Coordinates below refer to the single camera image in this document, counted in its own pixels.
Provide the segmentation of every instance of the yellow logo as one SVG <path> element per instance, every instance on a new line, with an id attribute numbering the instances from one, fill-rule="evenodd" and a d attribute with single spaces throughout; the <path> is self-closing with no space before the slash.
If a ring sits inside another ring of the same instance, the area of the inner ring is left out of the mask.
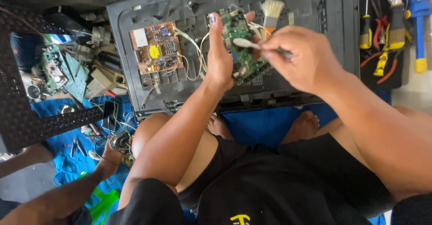
<path id="1" fill-rule="evenodd" d="M 237 215 L 235 217 L 231 217 L 231 221 L 234 221 L 238 219 L 239 222 L 235 222 L 234 224 L 240 224 L 240 225 L 250 225 L 249 222 L 245 222 L 244 219 L 247 219 L 248 221 L 251 220 L 251 218 L 248 215 Z"/>

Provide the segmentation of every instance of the hand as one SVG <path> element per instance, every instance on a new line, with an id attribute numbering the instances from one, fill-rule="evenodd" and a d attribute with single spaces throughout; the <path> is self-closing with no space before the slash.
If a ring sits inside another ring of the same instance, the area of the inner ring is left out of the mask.
<path id="1" fill-rule="evenodd" d="M 286 26 L 261 43 L 263 55 L 289 83 L 298 90 L 320 95 L 327 86 L 346 73 L 332 52 L 327 37 L 309 29 Z M 291 59 L 273 50 L 284 49 Z"/>
<path id="2" fill-rule="evenodd" d="M 255 17 L 255 12 L 246 14 L 247 22 L 251 22 Z M 230 90 L 234 86 L 232 78 L 233 59 L 226 51 L 222 39 L 222 21 L 217 13 L 209 15 L 210 20 L 210 50 L 207 56 L 207 74 L 205 81 L 221 88 L 224 91 Z"/>

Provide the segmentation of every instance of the blue tool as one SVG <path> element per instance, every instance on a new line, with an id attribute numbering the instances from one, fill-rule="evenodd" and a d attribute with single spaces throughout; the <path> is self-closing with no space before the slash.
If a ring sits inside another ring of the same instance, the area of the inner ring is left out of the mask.
<path id="1" fill-rule="evenodd" d="M 414 64 L 415 73 L 423 73 L 428 70 L 425 57 L 425 42 L 423 40 L 423 18 L 432 15 L 432 8 L 428 0 L 409 0 L 408 10 L 405 18 L 413 18 L 416 28 L 416 61 Z"/>

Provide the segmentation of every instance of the black shirt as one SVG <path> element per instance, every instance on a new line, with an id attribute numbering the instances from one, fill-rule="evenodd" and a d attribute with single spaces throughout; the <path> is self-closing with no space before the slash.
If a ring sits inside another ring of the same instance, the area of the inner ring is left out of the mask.
<path id="1" fill-rule="evenodd" d="M 140 181 L 130 199 L 107 225 L 187 223 L 176 195 L 158 180 Z M 370 224 L 308 167 L 282 155 L 235 162 L 204 190 L 196 216 L 206 225 Z M 432 195 L 400 202 L 393 217 L 393 224 L 432 224 Z"/>

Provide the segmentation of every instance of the blue handle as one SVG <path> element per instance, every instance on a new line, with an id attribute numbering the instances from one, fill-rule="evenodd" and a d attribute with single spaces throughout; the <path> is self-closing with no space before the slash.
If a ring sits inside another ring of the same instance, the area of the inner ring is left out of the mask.
<path id="1" fill-rule="evenodd" d="M 416 18 L 416 59 L 425 58 L 425 42 L 423 39 L 423 17 Z"/>

